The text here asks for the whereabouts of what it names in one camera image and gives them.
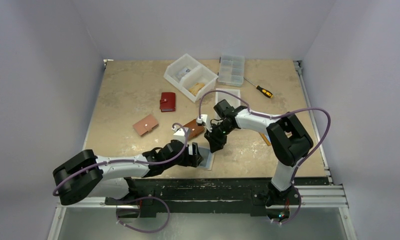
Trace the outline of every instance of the yellow and black screwdriver handle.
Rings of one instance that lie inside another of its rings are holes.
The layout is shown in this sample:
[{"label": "yellow and black screwdriver handle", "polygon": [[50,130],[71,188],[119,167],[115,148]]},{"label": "yellow and black screwdriver handle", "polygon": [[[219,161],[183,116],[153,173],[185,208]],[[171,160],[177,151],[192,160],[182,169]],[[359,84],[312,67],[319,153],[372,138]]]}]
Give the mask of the yellow and black screwdriver handle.
[{"label": "yellow and black screwdriver handle", "polygon": [[271,99],[273,97],[273,93],[271,93],[269,90],[262,88],[259,85],[256,86],[256,89],[258,89],[261,93],[263,93],[263,95],[267,98]]}]

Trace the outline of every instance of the brown leather wallet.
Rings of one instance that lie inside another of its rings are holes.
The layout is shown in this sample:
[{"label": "brown leather wallet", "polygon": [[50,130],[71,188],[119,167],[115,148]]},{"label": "brown leather wallet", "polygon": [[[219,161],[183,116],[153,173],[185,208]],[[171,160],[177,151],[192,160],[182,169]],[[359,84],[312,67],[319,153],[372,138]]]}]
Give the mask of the brown leather wallet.
[{"label": "brown leather wallet", "polygon": [[153,115],[148,115],[133,125],[135,131],[140,135],[149,133],[159,125],[159,122]]},{"label": "brown leather wallet", "polygon": [[188,136],[188,140],[191,140],[191,139],[195,138],[196,136],[200,135],[200,133],[204,132],[204,127],[198,126],[195,118],[194,118],[194,120],[185,124],[184,127],[191,129],[191,133]]}]

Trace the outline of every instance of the red wallet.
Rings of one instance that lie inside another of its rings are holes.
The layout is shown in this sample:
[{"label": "red wallet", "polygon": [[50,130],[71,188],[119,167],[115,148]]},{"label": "red wallet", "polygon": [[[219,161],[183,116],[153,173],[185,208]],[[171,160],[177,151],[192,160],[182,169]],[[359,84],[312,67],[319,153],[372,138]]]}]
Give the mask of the red wallet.
[{"label": "red wallet", "polygon": [[174,92],[162,92],[160,98],[161,112],[174,112],[176,110],[176,94]]}]

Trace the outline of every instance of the white wall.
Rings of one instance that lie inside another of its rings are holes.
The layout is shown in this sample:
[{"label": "white wall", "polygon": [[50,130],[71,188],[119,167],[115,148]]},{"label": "white wall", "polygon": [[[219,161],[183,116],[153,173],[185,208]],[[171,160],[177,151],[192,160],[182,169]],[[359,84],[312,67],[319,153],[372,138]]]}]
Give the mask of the white wall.
[{"label": "white wall", "polygon": [[400,239],[400,0],[337,1],[304,68],[359,239]]},{"label": "white wall", "polygon": [[104,59],[302,59],[335,0],[74,0]]},{"label": "white wall", "polygon": [[81,150],[102,58],[70,0],[0,0],[0,239],[45,239],[52,171]]}]

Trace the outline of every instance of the beige table surface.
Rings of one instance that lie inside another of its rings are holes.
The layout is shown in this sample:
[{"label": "beige table surface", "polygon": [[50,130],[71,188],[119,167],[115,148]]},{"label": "beige table surface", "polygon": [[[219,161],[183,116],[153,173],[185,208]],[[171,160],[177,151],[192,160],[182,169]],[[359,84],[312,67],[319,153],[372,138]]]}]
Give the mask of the beige table surface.
[{"label": "beige table surface", "polygon": [[[198,115],[199,101],[193,103],[163,77],[173,60],[109,61],[86,137],[86,149],[107,157],[134,156],[154,147],[163,147],[173,135],[174,122],[185,124]],[[200,60],[217,73],[219,61]],[[269,89],[275,96],[268,99],[248,82],[241,88],[219,85],[217,88],[240,89],[241,98],[252,110],[283,114],[307,107],[298,75],[291,60],[248,59],[245,77]],[[162,92],[176,93],[176,111],[160,112]],[[214,116],[215,93],[204,98],[202,113]],[[153,114],[159,126],[140,137],[132,125]],[[315,144],[316,137],[307,112],[297,114]],[[199,146],[208,146],[201,134],[194,138]],[[215,153],[212,170],[174,166],[157,178],[241,178],[271,177],[277,159],[257,132],[234,130],[228,135],[224,149]],[[316,151],[299,169],[298,177],[325,176],[322,156]]]}]

